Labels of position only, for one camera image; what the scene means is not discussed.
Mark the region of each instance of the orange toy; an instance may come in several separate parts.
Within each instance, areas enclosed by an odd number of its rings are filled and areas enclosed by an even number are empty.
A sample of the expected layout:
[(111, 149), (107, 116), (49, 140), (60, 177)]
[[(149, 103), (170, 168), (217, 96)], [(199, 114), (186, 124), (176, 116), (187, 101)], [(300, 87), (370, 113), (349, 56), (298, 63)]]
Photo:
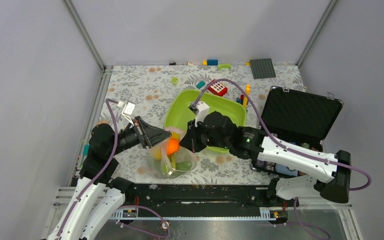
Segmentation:
[(168, 141), (167, 155), (170, 156), (180, 149), (179, 140), (174, 137), (170, 137)]

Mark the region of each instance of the plastic bag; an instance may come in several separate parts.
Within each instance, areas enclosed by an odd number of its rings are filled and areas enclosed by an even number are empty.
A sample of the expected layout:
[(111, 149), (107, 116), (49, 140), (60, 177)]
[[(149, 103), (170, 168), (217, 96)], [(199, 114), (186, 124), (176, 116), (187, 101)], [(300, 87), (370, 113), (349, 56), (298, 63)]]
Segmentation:
[[(185, 132), (175, 128), (167, 127), (166, 131), (170, 131), (172, 138), (179, 141), (185, 136)], [(167, 155), (167, 149), (170, 139), (166, 139), (160, 144), (149, 149), (146, 157), (146, 174), (157, 179), (174, 179), (177, 178), (197, 166), (197, 157), (194, 153), (184, 147), (180, 147), (178, 151), (171, 155)]]

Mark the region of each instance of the case latch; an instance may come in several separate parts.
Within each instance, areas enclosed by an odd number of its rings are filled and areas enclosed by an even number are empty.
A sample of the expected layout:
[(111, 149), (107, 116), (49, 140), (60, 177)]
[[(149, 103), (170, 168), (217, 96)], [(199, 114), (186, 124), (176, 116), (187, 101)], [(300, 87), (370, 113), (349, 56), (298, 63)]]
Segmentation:
[(334, 94), (328, 91), (328, 92), (327, 92), (327, 99), (335, 100), (335, 96), (334, 96)]

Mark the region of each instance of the floral tablecloth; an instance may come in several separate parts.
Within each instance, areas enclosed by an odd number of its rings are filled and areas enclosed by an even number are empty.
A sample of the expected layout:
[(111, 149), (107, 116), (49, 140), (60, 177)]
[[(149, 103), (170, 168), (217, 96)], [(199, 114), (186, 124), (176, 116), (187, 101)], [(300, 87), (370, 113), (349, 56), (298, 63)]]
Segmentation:
[[(154, 126), (163, 127), (166, 114), (178, 96), (185, 89), (197, 89), (200, 81), (208, 83), (212, 79), (230, 79), (245, 88), (251, 85), (250, 98), (263, 109), (267, 93), (271, 86), (288, 87), (304, 90), (303, 81), (297, 66), (275, 65), (275, 78), (253, 79), (249, 66), (233, 65), (231, 69), (217, 70), (217, 66), (197, 65), (132, 65), (114, 66), (108, 85), (106, 98), (117, 101), (131, 101), (136, 104), (133, 116)], [(173, 77), (178, 78), (177, 85), (171, 83)], [(228, 92), (224, 97), (235, 101), (240, 95), (239, 90), (230, 83), (224, 83)], [(121, 108), (113, 105), (118, 119), (118, 129), (127, 121), (121, 116)], [(100, 113), (99, 123), (113, 126), (110, 112), (104, 104)], [(258, 125), (257, 116), (248, 105), (247, 126)], [(156, 179), (144, 173), (143, 165), (148, 151), (140, 147), (131, 149), (115, 156), (120, 163), (113, 177), (123, 177), (135, 183), (154, 184), (268, 184), (271, 176), (264, 172), (250, 169), (250, 160), (238, 159), (230, 154), (220, 154), (203, 150), (197, 154), (197, 166), (194, 170), (175, 179)]]

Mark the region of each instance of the gray wall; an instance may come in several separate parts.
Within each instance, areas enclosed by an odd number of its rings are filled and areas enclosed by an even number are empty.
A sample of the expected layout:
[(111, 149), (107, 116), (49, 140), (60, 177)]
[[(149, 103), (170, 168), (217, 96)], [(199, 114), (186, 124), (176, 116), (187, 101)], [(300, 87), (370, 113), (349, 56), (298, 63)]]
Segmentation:
[(99, 69), (62, 1), (0, 0), (0, 240), (37, 240)]
[(74, 0), (107, 64), (295, 63), (329, 0)]
[[(311, 92), (345, 102), (326, 144), (371, 174), (373, 184), (351, 200), (364, 239), (384, 239), (384, 1), (340, 1), (301, 73)], [(352, 174), (352, 186), (364, 181)]]

